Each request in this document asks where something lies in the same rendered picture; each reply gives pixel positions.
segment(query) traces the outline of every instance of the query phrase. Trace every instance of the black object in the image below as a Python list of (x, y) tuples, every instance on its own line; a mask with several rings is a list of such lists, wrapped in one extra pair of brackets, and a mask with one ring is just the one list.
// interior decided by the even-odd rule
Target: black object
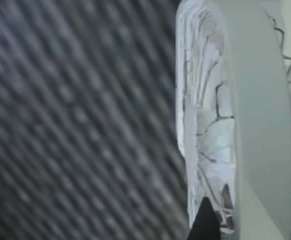
[(208, 197), (200, 205), (187, 240), (221, 240), (220, 223)]

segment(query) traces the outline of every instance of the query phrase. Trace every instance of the gray textured surface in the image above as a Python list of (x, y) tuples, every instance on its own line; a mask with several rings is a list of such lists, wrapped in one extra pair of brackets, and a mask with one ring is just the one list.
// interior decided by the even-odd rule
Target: gray textured surface
[(178, 3), (0, 0), (0, 239), (186, 238)]

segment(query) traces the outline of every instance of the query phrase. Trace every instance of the ribbed fabric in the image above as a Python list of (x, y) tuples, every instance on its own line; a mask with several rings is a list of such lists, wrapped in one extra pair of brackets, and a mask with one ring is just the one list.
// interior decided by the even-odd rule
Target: ribbed fabric
[(186, 239), (178, 3), (0, 0), (0, 239)]

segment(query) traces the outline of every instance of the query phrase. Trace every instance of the gray fabric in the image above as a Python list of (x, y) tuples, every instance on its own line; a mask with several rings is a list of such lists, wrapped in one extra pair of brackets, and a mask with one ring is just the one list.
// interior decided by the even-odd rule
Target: gray fabric
[(178, 0), (0, 0), (0, 239), (182, 240)]

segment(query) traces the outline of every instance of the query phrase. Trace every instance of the woven textile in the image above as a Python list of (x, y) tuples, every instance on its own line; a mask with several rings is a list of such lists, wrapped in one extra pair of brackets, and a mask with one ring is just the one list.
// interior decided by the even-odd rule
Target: woven textile
[(0, 239), (182, 240), (178, 0), (0, 0)]

